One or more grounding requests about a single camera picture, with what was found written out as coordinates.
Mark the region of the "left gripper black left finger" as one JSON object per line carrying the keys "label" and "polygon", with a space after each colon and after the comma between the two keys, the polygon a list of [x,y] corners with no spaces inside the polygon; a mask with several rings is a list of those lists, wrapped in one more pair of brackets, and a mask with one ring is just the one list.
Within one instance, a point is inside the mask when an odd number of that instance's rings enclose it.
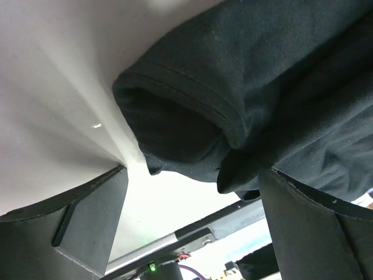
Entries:
{"label": "left gripper black left finger", "polygon": [[121,216],[124,166],[1,216],[1,279],[101,279]]}

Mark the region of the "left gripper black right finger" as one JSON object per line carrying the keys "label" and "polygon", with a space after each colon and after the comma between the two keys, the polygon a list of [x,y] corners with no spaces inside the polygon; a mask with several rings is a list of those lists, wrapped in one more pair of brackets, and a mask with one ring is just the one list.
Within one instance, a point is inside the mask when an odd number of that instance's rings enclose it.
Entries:
{"label": "left gripper black right finger", "polygon": [[259,190],[283,279],[372,279],[372,210],[276,169]]}

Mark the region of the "black t-shirt with flower print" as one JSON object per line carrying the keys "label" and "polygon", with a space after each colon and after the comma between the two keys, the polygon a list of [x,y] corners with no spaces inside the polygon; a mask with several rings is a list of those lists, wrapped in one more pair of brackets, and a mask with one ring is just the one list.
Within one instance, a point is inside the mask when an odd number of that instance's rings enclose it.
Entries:
{"label": "black t-shirt with flower print", "polygon": [[244,201],[270,167],[345,201],[372,187],[371,1],[225,1],[112,92],[152,175]]}

